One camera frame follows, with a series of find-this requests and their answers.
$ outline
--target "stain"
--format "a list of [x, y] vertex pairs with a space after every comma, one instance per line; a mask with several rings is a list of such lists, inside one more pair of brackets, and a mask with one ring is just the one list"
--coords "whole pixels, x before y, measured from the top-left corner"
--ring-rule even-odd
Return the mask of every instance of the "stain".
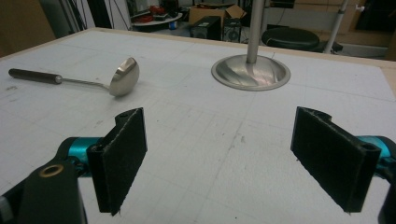
[[16, 87], [16, 86], [10, 86], [10, 87], [8, 87], [8, 88], [6, 88], [6, 91], [13, 91], [13, 90], [16, 90], [18, 87]]

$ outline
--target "stool seat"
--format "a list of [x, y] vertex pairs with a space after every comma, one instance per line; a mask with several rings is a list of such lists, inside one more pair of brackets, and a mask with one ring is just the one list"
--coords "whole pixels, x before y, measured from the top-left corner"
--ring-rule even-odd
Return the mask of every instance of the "stool seat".
[[281, 49], [311, 50], [319, 42], [318, 36], [314, 33], [296, 28], [275, 28], [262, 34], [262, 43]]

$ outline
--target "open box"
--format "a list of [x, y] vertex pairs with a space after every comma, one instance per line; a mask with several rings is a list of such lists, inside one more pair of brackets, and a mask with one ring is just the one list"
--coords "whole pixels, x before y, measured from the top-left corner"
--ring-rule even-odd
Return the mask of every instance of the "open box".
[[198, 20], [205, 16], [221, 17], [221, 27], [224, 18], [243, 18], [247, 13], [237, 5], [230, 4], [199, 4], [190, 8], [189, 24], [194, 25]]

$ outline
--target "ladle handle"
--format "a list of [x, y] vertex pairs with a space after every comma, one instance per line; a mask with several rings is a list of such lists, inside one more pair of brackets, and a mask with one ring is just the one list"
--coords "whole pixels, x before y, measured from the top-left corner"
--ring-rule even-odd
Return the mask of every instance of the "ladle handle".
[[22, 69], [11, 68], [8, 71], [9, 75], [15, 78], [36, 81], [36, 82], [44, 82], [49, 84], [61, 84], [62, 77], [55, 74], [50, 73], [42, 73], [42, 72], [34, 72]]

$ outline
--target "metal ladle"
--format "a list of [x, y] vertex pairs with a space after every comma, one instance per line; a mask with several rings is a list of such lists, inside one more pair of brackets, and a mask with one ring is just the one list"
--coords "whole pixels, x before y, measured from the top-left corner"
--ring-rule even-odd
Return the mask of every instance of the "metal ladle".
[[128, 58], [125, 60], [111, 79], [110, 85], [98, 82], [63, 78], [62, 76], [56, 74], [34, 72], [16, 68], [9, 69], [8, 73], [10, 76], [15, 78], [50, 84], [61, 84], [63, 81], [67, 81], [98, 86], [108, 90], [110, 95], [122, 96], [130, 92], [139, 79], [139, 65], [134, 58]]

